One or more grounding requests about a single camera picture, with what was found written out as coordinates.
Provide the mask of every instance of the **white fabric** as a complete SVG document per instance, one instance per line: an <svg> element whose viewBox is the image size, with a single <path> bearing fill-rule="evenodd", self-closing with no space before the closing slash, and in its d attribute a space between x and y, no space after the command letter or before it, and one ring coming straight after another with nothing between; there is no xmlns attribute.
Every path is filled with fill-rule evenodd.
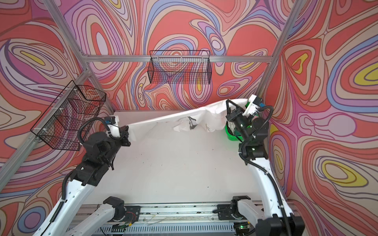
<svg viewBox="0 0 378 236"><path fill-rule="evenodd" d="M245 106L248 99L233 99L239 106ZM226 100L212 103L197 109L188 110L168 116L129 124L129 140L141 140L157 123L170 122L175 131L190 131L195 125L203 127L207 132L221 130L226 125Z"/></svg>

